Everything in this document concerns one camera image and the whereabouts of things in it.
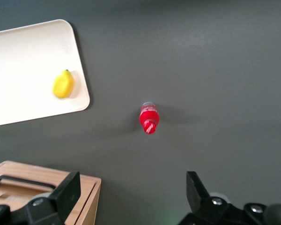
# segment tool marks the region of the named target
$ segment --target bottle cap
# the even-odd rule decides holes
[[[143,128],[144,128],[144,131],[145,131],[148,135],[154,133],[155,130],[156,130],[156,124],[154,123],[153,120],[146,120],[142,126],[143,126]]]

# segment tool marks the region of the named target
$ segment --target red bottle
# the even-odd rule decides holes
[[[150,135],[155,132],[159,123],[159,115],[157,107],[153,102],[146,102],[140,109],[140,124],[144,131]]]

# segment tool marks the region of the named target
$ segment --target gray surface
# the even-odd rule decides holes
[[[0,162],[102,178],[97,225],[177,224],[186,171],[237,207],[281,203],[281,1],[0,0],[0,30],[53,19],[76,31],[92,103],[0,126]]]

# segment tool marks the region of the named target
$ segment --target box handle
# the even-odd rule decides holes
[[[27,179],[18,178],[18,177],[12,177],[12,176],[7,176],[7,175],[1,175],[1,176],[0,176],[0,181],[1,181],[2,179],[5,179],[5,180],[13,180],[13,181],[18,181],[18,182],[27,183],[27,184],[33,184],[33,185],[39,185],[39,186],[43,186],[43,187],[47,187],[47,188],[52,188],[53,190],[56,188],[56,187],[55,187],[54,185],[52,185],[52,184],[47,184],[47,183],[43,183],[43,182],[39,182],[39,181],[27,180]]]

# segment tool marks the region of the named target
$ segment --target wooden box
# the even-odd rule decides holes
[[[8,175],[27,180],[45,182],[56,187],[69,172],[45,167],[5,161],[0,163],[0,176]],[[101,179],[80,175],[81,196],[68,216],[66,225],[93,225],[95,223]],[[52,189],[17,181],[2,180],[0,183],[0,204],[9,205],[11,211],[26,205],[34,196],[52,192]]]

